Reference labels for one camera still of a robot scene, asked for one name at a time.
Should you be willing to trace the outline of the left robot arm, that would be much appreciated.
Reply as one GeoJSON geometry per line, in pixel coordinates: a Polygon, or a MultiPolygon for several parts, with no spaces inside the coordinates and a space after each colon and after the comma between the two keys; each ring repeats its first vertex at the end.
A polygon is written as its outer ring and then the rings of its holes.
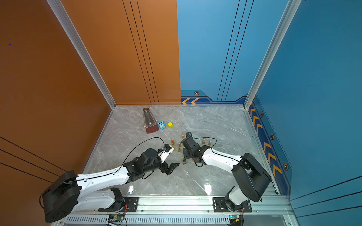
{"type": "Polygon", "coordinates": [[[120,209],[122,194],[118,186],[146,179],[145,174],[155,170],[170,175],[179,166],[179,163],[166,163],[173,150],[169,145],[158,150],[149,148],[119,168],[98,173],[76,175],[74,171],[65,172],[40,195],[45,221],[53,223],[72,212],[85,209],[89,195],[105,188],[112,191],[112,202],[99,202],[96,207],[101,211],[114,211],[115,207],[120,209]]]}

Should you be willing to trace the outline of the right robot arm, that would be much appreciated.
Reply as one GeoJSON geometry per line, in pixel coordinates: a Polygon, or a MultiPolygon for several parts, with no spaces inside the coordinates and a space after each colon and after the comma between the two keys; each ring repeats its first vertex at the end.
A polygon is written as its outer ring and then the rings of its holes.
{"type": "Polygon", "coordinates": [[[225,196],[225,208],[231,212],[240,211],[242,203],[251,200],[262,201],[262,195],[272,182],[270,174],[256,160],[246,153],[236,156],[200,146],[192,136],[181,141],[185,159],[193,159],[195,164],[214,166],[231,173],[237,183],[225,196]]]}

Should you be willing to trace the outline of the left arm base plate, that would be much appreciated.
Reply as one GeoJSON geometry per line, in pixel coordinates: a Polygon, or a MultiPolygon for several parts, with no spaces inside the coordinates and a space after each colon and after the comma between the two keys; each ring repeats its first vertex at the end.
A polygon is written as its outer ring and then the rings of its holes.
{"type": "Polygon", "coordinates": [[[108,208],[99,208],[98,212],[136,212],[139,197],[125,197],[123,200],[116,200],[108,208]]]}

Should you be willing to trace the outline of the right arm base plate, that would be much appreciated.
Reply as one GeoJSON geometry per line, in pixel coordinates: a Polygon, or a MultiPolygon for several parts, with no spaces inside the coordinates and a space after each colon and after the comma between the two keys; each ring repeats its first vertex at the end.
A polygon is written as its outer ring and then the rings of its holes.
{"type": "Polygon", "coordinates": [[[246,200],[239,205],[234,204],[226,197],[213,197],[214,212],[246,212],[251,213],[250,200],[246,200]]]}

